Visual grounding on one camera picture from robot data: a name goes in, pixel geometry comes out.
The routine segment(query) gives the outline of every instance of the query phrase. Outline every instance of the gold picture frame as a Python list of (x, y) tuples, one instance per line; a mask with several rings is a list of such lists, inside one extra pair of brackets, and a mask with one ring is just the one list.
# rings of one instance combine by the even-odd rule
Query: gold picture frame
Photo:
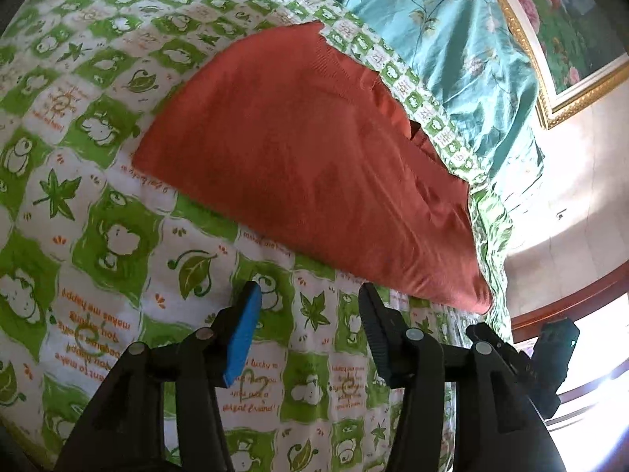
[(545, 129), (587, 108), (629, 79), (629, 55), (622, 55), (579, 83), (556, 94), (542, 48), (518, 0), (498, 0), (513, 37), (531, 59), (540, 82), (537, 116)]

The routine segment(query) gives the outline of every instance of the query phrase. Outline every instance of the blue gripper pad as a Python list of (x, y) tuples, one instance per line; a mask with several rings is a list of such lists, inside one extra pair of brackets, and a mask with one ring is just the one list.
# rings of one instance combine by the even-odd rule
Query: blue gripper pad
[(235, 325), (232, 337), (227, 343), (227, 364), (223, 373), (225, 387), (229, 387), (242, 373), (246, 356), (251, 347), (254, 331), (262, 307), (262, 292), (255, 282), (247, 282), (243, 287), (235, 309), (240, 312), (240, 319)]

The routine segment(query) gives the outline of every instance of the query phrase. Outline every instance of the turquoise floral fabric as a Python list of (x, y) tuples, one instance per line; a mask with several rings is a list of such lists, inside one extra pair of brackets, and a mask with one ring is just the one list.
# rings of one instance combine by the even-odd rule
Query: turquoise floral fabric
[(419, 75), (509, 210), (535, 192), (543, 155), (529, 125), (538, 82), (496, 0), (336, 0)]
[[(89, 399), (135, 340), (179, 342), (248, 280), (262, 311), (242, 374), (217, 392), (239, 472), (383, 470), (403, 392), (377, 375), (358, 310), (362, 280), (196, 205), (134, 170), (155, 116), (232, 42), (319, 20), (333, 47), (380, 73), (469, 212), (495, 303), (485, 316), (379, 288), (407, 323), (469, 346), (486, 319), (510, 336), (511, 221), (480, 158), (417, 74), (335, 0), (28, 0), (0, 39), (0, 417), (52, 467)], [(452, 463), (447, 387), (440, 470)], [(174, 390), (164, 428), (178, 462)]]

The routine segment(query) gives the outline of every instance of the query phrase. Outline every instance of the silver screw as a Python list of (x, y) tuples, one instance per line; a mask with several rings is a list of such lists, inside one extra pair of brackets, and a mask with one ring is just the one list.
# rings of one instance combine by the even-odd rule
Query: silver screw
[(146, 344), (140, 341), (132, 342), (127, 350), (131, 355), (141, 355), (144, 352), (144, 348), (146, 348)]
[(199, 340), (208, 340), (208, 339), (211, 339), (213, 336), (214, 336), (214, 332), (208, 326), (199, 328), (199, 330), (194, 332), (194, 337), (196, 337)]
[(489, 355), (491, 353), (491, 344), (481, 340), (476, 343), (476, 351), (481, 355)]
[(421, 340), (424, 338), (424, 333), (419, 328), (409, 328), (406, 331), (406, 336), (410, 340)]

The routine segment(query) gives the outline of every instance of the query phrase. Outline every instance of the orange paw-like mark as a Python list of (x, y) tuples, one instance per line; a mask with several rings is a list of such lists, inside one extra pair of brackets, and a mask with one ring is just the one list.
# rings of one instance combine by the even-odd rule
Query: orange paw-like mark
[(160, 296), (159, 293), (156, 293), (155, 301), (159, 305), (160, 309), (165, 309), (166, 308), (166, 300), (164, 299), (163, 296)]
[(31, 368), (28, 367), (28, 364), (24, 364), (24, 374), (28, 376), (29, 380), (33, 379), (33, 373), (31, 372)]

